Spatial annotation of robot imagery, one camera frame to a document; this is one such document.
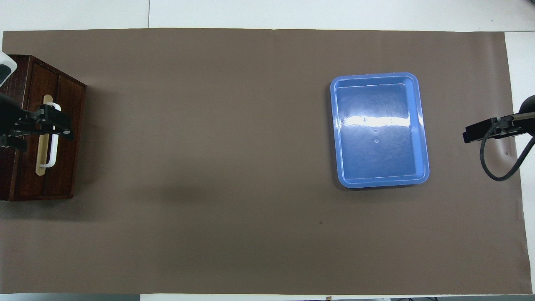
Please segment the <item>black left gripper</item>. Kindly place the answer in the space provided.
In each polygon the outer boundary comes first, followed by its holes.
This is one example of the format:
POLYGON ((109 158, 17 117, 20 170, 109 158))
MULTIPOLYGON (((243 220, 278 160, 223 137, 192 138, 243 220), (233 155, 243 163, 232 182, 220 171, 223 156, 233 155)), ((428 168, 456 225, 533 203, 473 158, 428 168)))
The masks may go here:
POLYGON ((5 94, 0 94, 0 146, 26 152, 25 135, 59 135, 74 140, 72 118, 53 105, 40 105, 37 111, 23 110, 18 103, 5 94), (9 134, 15 123, 22 120, 22 132, 9 134))

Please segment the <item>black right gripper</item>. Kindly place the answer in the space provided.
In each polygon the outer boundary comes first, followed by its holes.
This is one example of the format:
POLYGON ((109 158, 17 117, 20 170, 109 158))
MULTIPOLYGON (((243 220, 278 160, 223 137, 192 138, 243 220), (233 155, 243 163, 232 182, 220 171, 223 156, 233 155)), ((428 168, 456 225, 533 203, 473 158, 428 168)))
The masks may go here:
POLYGON ((528 114, 529 118, 520 120, 518 125, 514 124, 516 115, 503 116, 500 119, 492 117, 481 122, 466 126, 462 133, 464 143, 481 141, 484 135, 495 124, 500 122, 499 139, 522 135, 523 130, 531 136, 535 136, 535 96, 532 95, 523 101, 518 111, 519 114, 528 114))

